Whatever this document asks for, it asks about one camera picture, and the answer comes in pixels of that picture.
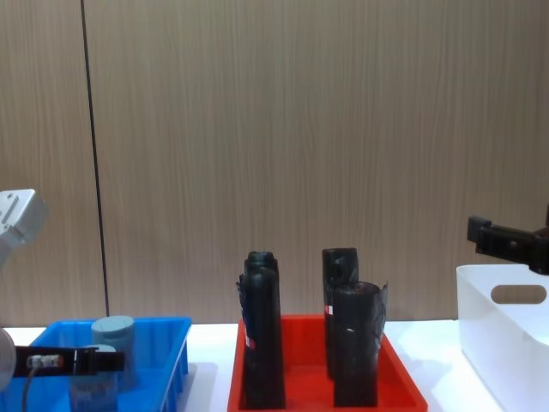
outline cable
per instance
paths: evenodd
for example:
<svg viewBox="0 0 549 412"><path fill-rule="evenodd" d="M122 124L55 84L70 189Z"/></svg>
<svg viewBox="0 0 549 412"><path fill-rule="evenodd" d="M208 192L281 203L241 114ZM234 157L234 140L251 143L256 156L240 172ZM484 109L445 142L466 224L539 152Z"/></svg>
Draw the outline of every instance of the cable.
<svg viewBox="0 0 549 412"><path fill-rule="evenodd" d="M39 369L40 367L34 367L33 370L27 376L27 382L25 382L25 389L23 390L23 399L21 401L21 412L27 412L28 387L30 386L31 380L33 380L34 375Z"/></svg>

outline black cylinder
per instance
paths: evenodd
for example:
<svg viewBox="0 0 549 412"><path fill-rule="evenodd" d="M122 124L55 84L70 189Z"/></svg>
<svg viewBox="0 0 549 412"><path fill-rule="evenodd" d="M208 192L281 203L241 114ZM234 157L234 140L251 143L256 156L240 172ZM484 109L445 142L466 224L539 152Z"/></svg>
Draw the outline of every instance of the black cylinder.
<svg viewBox="0 0 549 412"><path fill-rule="evenodd" d="M246 332L246 408L284 409L279 273L273 254L251 252L237 285Z"/></svg>
<svg viewBox="0 0 549 412"><path fill-rule="evenodd" d="M359 257L353 247L323 250L324 328L328 376L334 377L333 304L334 290L340 285L359 280Z"/></svg>
<svg viewBox="0 0 549 412"><path fill-rule="evenodd" d="M335 407L377 406L377 358L387 285L354 282L334 292Z"/></svg>

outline blue tray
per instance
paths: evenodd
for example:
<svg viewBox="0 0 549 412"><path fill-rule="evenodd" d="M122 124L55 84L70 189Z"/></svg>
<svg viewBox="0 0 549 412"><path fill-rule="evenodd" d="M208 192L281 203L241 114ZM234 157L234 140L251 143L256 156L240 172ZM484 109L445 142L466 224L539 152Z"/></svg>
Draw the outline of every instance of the blue tray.
<svg viewBox="0 0 549 412"><path fill-rule="evenodd" d="M175 412L187 365L189 318L136 318L136 387L118 393L119 412ZM31 346L81 347L92 344L93 320L51 324ZM0 412L19 412L25 378L13 379L0 392ZM70 412L67 377L34 378L28 412Z"/></svg>

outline red plastic tray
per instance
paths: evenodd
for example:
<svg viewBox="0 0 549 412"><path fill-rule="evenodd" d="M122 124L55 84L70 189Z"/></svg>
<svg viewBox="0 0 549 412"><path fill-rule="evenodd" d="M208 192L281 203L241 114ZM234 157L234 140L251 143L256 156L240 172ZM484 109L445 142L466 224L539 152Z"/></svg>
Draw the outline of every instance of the red plastic tray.
<svg viewBox="0 0 549 412"><path fill-rule="evenodd" d="M427 403L384 337L379 352L378 406L376 408L335 408L334 384L328 379L324 347L324 316L283 316L282 348L286 409L315 411L402 411L425 412ZM237 351L232 371L229 412L249 410L243 388L244 326L238 324Z"/></svg>

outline white table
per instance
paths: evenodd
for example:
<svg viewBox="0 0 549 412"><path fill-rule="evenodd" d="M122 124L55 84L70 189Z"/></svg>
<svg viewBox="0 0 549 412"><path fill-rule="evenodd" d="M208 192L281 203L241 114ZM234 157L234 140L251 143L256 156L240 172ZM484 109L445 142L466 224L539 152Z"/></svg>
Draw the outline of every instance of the white table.
<svg viewBox="0 0 549 412"><path fill-rule="evenodd" d="M8 328L17 345L28 345L44 328ZM388 322L385 332L430 411L500 412L460 349L457 321ZM237 325L195 324L188 336L189 377L180 409L226 410Z"/></svg>

